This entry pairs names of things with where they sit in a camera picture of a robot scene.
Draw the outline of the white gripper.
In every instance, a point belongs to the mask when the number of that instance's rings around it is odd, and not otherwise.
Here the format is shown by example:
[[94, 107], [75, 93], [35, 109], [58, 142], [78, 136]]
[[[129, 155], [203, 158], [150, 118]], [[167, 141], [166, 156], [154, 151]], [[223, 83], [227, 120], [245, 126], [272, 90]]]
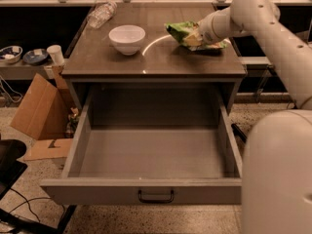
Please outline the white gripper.
[[207, 44], [214, 44], [229, 37], [240, 37], [243, 30], [234, 23], [230, 16], [230, 8], [215, 11], [199, 21], [199, 33], [189, 34], [184, 38], [187, 46], [197, 47], [203, 41]]

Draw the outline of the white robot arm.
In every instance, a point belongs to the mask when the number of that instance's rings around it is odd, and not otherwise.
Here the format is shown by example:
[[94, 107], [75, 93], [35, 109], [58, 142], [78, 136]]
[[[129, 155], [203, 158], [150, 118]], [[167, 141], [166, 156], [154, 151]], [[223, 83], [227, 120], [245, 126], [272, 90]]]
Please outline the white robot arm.
[[214, 44], [251, 35], [295, 105], [259, 120], [242, 169], [242, 234], [312, 234], [312, 49], [280, 23], [270, 0], [232, 0], [199, 20]]

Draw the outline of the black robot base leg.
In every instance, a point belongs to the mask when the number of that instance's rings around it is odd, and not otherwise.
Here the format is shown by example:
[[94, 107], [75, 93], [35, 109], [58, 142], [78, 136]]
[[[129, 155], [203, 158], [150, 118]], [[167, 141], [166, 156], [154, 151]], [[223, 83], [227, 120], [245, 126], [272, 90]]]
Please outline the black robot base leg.
[[244, 134], [244, 132], [239, 128], [237, 124], [232, 124], [231, 128], [233, 130], [233, 134], [241, 139], [242, 142], [247, 141], [247, 136]]

